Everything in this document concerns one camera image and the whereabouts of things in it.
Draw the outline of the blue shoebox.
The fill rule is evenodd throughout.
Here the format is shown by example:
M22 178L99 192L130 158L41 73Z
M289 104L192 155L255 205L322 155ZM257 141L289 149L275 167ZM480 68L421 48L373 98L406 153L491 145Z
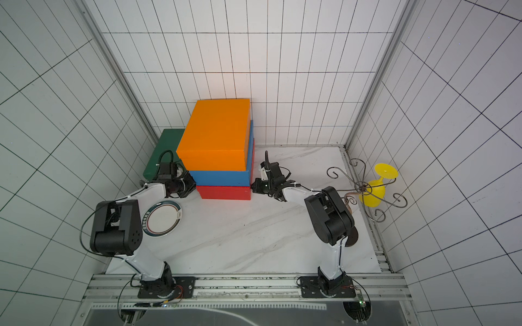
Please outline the blue shoebox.
M250 187L255 157L254 121L250 122L249 149L245 171L190 171L197 186Z

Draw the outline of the orange shoebox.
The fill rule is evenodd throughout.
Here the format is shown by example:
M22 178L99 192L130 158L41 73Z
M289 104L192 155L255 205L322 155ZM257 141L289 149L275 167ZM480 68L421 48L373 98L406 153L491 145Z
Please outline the orange shoebox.
M249 99L201 100L176 153L189 171L244 171L250 129Z

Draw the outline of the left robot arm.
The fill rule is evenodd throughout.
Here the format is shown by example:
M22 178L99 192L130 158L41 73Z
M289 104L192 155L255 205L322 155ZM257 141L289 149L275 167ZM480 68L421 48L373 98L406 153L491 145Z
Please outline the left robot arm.
M149 183L116 200L100 202L94 212L90 248L93 253L122 259L147 286L171 288L173 277L167 262L149 250L144 237L166 236L182 220L181 205L196 187L180 161L160 162Z

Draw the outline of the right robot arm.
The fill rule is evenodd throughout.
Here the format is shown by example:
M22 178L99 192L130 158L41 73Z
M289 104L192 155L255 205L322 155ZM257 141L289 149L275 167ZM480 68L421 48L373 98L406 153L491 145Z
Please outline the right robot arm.
M317 284L320 293L333 297L343 286L351 285L342 268L342 251L347 241L358 239L358 231L351 211L331 186L311 190L281 172L277 162L268 159L260 164L261 177L251 189L280 202L291 202L307 209L313 229L326 245L318 267Z

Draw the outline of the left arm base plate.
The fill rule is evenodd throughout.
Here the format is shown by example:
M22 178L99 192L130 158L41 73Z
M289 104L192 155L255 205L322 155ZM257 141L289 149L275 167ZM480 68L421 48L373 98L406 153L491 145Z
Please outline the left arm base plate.
M172 277L170 281L141 281L137 297L148 300L189 299L193 296L195 282L195 277Z

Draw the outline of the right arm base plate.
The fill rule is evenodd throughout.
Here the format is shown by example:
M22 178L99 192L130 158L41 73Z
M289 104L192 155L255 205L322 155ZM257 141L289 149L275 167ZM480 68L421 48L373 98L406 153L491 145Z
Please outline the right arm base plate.
M355 298L356 290L351 277L343 276L328 280L326 277L299 277L296 284L301 296L310 299Z

